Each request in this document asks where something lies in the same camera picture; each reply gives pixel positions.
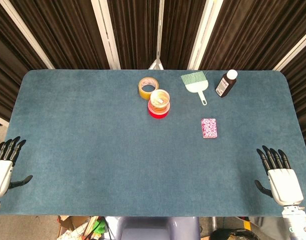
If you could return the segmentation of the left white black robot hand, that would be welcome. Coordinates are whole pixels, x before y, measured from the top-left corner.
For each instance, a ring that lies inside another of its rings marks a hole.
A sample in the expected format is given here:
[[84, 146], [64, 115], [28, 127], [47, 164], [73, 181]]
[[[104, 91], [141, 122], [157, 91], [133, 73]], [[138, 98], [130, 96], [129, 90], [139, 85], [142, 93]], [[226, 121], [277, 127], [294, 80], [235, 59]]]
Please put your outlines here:
[[26, 140], [21, 141], [20, 136], [0, 143], [0, 198], [12, 188], [21, 187], [33, 178], [33, 175], [27, 176], [24, 180], [11, 182], [13, 168], [16, 164], [20, 150]]

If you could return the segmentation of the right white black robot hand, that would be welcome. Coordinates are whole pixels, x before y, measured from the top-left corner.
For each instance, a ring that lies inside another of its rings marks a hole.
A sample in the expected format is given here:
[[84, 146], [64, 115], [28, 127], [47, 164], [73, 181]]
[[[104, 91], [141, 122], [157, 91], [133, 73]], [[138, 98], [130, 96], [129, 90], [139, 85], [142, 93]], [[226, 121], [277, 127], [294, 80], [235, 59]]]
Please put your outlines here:
[[291, 168], [287, 155], [263, 145], [256, 149], [262, 161], [271, 188], [265, 188], [259, 180], [255, 180], [257, 189], [273, 198], [281, 206], [297, 206], [304, 200], [299, 180]]

